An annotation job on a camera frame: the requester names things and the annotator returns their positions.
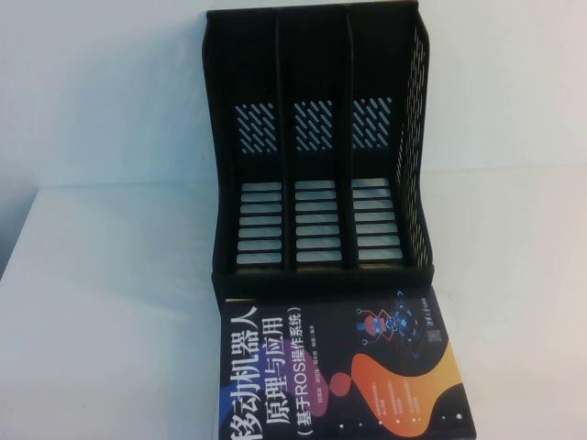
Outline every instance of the divider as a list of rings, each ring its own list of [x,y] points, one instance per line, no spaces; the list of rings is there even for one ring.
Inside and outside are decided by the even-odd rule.
[[[297,240],[302,239],[298,232],[308,229],[298,229],[296,183],[322,181],[327,185],[333,181],[340,258],[326,260],[325,264],[356,269],[351,182],[353,48],[347,8],[325,5],[319,11],[300,8],[278,13],[275,34],[284,267],[294,271],[303,266],[297,255]],[[313,191],[318,192],[319,185]],[[319,211],[325,218],[329,212]],[[317,248],[317,252],[327,251]]]

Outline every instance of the book cover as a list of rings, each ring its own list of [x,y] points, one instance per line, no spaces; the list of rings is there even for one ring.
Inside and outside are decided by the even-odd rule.
[[[221,332],[219,440],[476,436],[432,288],[227,302]]]

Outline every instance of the robot illustration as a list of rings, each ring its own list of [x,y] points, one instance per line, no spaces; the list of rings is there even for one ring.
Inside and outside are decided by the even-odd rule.
[[[420,319],[403,299],[394,302],[394,310],[390,313],[381,309],[379,313],[372,310],[357,309],[357,315],[366,314],[363,322],[357,323],[357,330],[366,332],[371,337],[361,340],[364,346],[374,344],[381,338],[390,342],[393,337],[399,337],[402,345],[408,348],[417,358],[420,343],[426,330],[426,324]]]

